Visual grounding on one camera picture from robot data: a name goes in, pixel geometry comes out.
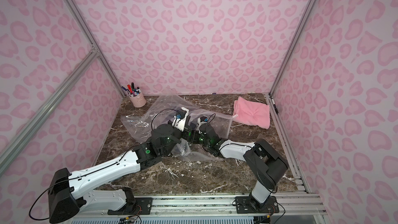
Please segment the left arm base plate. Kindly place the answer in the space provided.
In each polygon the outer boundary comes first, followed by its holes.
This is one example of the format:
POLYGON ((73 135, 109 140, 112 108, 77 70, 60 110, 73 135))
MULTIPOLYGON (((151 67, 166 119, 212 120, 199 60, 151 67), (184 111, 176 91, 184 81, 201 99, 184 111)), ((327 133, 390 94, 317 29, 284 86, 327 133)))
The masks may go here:
POLYGON ((153 198, 136 198, 131 188, 122 188, 124 204, 116 210, 108 210, 108 215, 149 215, 153 198))

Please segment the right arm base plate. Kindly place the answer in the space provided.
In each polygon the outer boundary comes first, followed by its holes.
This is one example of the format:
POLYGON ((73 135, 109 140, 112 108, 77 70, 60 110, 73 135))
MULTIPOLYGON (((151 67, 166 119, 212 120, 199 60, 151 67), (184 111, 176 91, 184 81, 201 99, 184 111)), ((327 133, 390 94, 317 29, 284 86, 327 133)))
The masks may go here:
POLYGON ((268 214, 279 213, 277 200, 269 196, 264 203, 259 203, 253 196, 236 197, 232 203, 238 214, 268 214))

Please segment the pink fluffy blanket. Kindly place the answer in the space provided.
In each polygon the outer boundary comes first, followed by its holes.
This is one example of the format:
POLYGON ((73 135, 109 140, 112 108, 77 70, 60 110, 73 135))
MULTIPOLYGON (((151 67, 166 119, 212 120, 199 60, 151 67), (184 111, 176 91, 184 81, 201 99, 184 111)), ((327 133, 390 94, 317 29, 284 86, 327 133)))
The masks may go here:
POLYGON ((235 122, 269 129, 271 125, 270 108, 268 105, 252 102, 239 97, 234 101, 233 120, 235 122))

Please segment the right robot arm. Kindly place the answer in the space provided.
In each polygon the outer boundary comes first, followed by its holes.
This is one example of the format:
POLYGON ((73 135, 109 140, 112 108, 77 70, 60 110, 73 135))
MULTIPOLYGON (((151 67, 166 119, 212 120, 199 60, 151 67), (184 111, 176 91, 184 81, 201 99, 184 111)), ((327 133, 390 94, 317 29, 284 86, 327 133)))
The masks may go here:
POLYGON ((190 124, 184 128, 182 138, 189 143, 200 144, 215 157, 246 162, 256 178, 256 184, 248 196, 236 197, 233 205, 239 214, 279 213, 276 197, 277 184, 289 169, 287 160, 266 140, 252 143, 222 139, 207 122, 190 124))

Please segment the clear plastic vacuum bag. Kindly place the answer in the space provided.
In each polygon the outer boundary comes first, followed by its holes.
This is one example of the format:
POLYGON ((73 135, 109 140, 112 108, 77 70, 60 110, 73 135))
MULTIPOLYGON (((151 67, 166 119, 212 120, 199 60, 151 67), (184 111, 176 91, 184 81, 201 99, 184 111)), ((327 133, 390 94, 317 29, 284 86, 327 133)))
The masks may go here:
POLYGON ((159 97, 142 116, 121 117, 141 165, 174 156, 183 161, 217 160, 233 117, 199 108, 180 96, 159 97))

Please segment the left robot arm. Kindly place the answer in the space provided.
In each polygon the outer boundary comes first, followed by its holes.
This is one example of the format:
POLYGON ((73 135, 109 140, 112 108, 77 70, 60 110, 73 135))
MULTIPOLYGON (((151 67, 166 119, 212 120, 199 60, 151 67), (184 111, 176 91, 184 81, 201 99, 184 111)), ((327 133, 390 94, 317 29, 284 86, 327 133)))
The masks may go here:
POLYGON ((190 116, 186 116, 161 124, 151 130, 146 142, 97 166, 73 172, 67 168, 56 171, 47 190, 50 223, 62 223, 83 209, 94 208, 95 200, 88 195, 93 189, 161 162, 181 140, 192 136, 196 125, 190 124, 189 120, 190 116))

